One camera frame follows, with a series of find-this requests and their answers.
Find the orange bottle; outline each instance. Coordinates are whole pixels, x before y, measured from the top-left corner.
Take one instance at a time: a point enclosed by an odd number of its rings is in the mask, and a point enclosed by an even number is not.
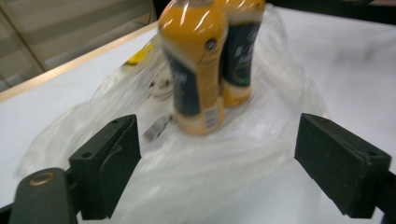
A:
[[[174,0],[159,19],[175,83],[176,119],[187,133],[212,133],[223,121],[219,58],[227,28],[224,11],[211,0]]]
[[[220,75],[225,106],[244,104],[250,97],[254,42],[262,23],[264,0],[218,0],[226,11],[229,32],[221,55]]]

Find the plastic bag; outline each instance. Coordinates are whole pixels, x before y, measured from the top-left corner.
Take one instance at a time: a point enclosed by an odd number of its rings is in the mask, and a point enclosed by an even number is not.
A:
[[[37,137],[20,173],[67,168],[68,157],[108,122],[135,113],[143,158],[113,217],[98,222],[210,222],[241,192],[292,161],[301,113],[327,117],[315,86],[287,53],[285,39],[281,19],[267,6],[254,49],[251,100],[227,109],[221,128],[202,137],[164,121],[173,111],[172,81],[154,37],[142,63],[115,71],[89,102]],[[158,138],[147,138],[144,133],[156,125],[163,125]]]

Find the crumpled plastic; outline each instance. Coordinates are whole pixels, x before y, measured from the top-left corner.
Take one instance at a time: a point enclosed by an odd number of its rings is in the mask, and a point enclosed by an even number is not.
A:
[[[153,140],[144,133],[173,113],[170,71],[155,36],[142,63],[115,71],[89,102],[35,139],[19,173],[67,168],[68,157],[108,122],[136,114],[142,159],[113,217],[94,222],[207,223],[235,195],[293,160],[301,113],[329,117],[315,85],[289,56],[286,38],[268,5],[254,49],[249,102],[226,109],[223,124],[208,136],[183,133],[169,122]]]

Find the bottle label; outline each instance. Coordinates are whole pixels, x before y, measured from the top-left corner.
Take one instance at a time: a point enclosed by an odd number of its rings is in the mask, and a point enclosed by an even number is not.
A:
[[[183,116],[192,117],[199,115],[200,103],[195,74],[172,57],[170,53],[166,53],[166,56],[172,70],[172,79],[175,83],[175,108]]]
[[[260,29],[259,22],[231,25],[221,54],[223,65],[220,72],[235,86],[250,85],[250,69],[254,41]]]

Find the table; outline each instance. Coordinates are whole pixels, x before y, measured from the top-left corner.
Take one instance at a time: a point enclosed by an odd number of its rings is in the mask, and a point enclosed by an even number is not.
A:
[[[290,54],[316,83],[332,119],[396,157],[396,27],[281,8],[279,13],[288,33]],[[29,144],[62,113],[89,100],[112,71],[156,34],[154,26],[0,94],[0,206],[13,200],[20,181],[14,172]],[[280,173],[292,183],[295,170],[297,176],[304,175],[296,163]],[[395,163],[390,170],[396,173]],[[239,214],[243,223],[262,223],[260,212],[265,202],[252,196],[261,190],[259,186],[251,188],[246,197],[237,200],[239,205],[228,208],[230,214]],[[282,190],[290,195],[299,193]],[[300,196],[309,200],[309,194]],[[248,207],[248,212],[237,213],[241,206]],[[279,211],[273,216],[287,213]],[[376,211],[372,220],[342,217],[321,195],[317,211],[300,215],[310,218],[299,223],[379,223],[381,216]]]

